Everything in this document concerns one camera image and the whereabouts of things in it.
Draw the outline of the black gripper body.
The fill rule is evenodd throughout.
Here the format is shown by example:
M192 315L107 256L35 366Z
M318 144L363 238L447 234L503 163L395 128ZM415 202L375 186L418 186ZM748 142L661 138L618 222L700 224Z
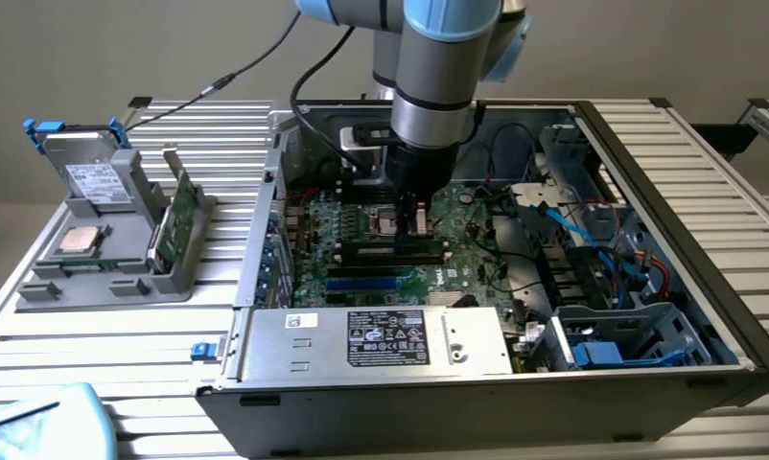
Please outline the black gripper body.
M458 151L458 143L441 149L398 145L387 154L387 177L396 191L429 202L451 180Z

